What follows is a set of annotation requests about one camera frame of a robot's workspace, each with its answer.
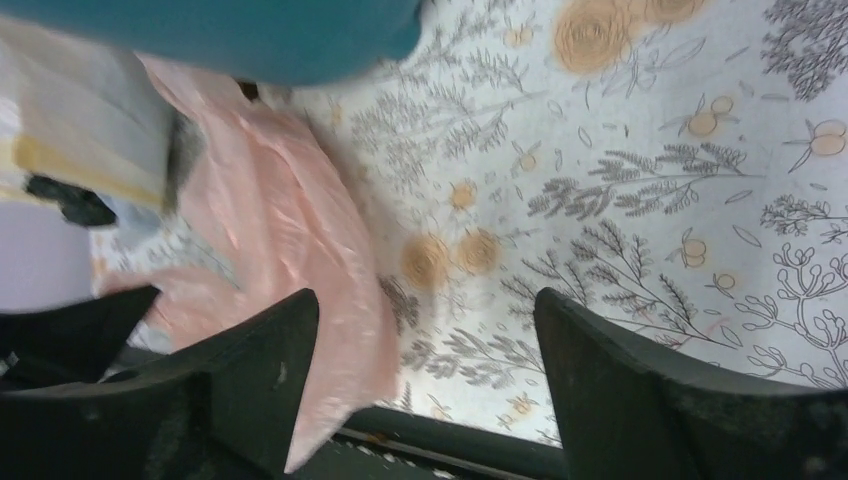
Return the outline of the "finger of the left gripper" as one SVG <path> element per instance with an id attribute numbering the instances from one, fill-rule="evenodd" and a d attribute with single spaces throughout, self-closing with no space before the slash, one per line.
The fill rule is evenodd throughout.
<path id="1" fill-rule="evenodd" d="M 51 310 L 1 314 L 1 389 L 96 383 L 160 295 L 152 285 Z"/>

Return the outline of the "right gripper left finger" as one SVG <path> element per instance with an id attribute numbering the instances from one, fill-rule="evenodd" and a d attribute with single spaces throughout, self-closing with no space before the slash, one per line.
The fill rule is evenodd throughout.
<path id="1" fill-rule="evenodd" d="M 96 383 L 1 389 L 5 479 L 280 479 L 319 325 L 303 289 Z"/>

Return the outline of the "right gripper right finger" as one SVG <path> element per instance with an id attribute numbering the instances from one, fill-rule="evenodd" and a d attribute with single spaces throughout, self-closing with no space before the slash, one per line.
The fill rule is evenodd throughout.
<path id="1" fill-rule="evenodd" d="M 847 393 L 727 370 L 551 288 L 534 323 L 571 479 L 843 479 Z"/>

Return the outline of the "pink plastic trash bag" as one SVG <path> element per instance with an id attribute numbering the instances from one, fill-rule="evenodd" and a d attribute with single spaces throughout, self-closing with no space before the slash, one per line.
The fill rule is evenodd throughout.
<path id="1" fill-rule="evenodd" d="M 371 237 L 304 122 L 249 101 L 226 75 L 150 56 L 142 63 L 156 90 L 200 130 L 179 211 L 229 261 L 233 279 L 200 267 L 107 267 L 95 289 L 159 287 L 149 320 L 176 348 L 313 290 L 318 333 L 285 465 L 293 472 L 355 411 L 397 391 L 398 331 Z"/>

